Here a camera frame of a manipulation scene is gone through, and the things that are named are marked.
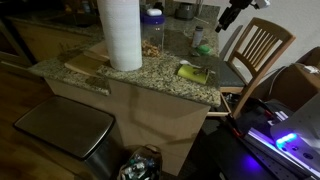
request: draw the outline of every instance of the blue led light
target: blue led light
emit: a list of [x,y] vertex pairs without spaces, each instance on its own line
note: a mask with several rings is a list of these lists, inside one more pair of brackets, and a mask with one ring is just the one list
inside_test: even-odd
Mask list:
[[294,133],[290,133],[286,136],[283,136],[282,138],[278,139],[276,141],[276,144],[278,146],[278,148],[282,148],[284,146],[285,143],[291,142],[293,140],[295,140],[297,138],[297,135]]

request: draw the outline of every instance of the kitchen island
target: kitchen island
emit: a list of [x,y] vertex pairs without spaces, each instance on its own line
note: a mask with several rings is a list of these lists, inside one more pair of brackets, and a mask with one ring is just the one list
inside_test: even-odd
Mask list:
[[[220,105],[214,17],[202,19],[209,24],[167,17],[163,54],[159,58],[144,57],[142,68],[136,71],[120,72],[106,64],[98,69],[99,77],[90,77],[64,67],[64,62],[100,42],[102,31],[87,44],[42,61],[30,71],[44,77],[56,95],[113,114],[125,147],[158,146],[163,171],[178,175],[210,107]],[[202,44],[211,48],[209,56],[189,55],[189,41],[196,25],[204,26]],[[206,66],[216,74],[210,75],[206,85],[181,78],[177,71],[182,59]]]

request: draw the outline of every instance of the cabinet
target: cabinet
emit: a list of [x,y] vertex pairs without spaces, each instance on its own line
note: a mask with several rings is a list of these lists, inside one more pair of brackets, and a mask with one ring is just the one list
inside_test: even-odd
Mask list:
[[89,40],[89,36],[13,22],[37,61],[47,60]]

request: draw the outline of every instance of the stainless steel trash can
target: stainless steel trash can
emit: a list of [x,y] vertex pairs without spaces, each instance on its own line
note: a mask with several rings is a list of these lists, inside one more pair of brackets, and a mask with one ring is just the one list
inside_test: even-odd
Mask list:
[[55,96],[14,126],[31,135],[50,160],[82,179],[113,179],[122,164],[115,118],[83,104]]

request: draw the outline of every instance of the jar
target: jar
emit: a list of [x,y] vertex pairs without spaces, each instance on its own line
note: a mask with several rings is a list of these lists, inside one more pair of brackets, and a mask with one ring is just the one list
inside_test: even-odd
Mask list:
[[163,15],[141,15],[141,46],[142,55],[147,57],[159,57],[163,48],[164,39]]

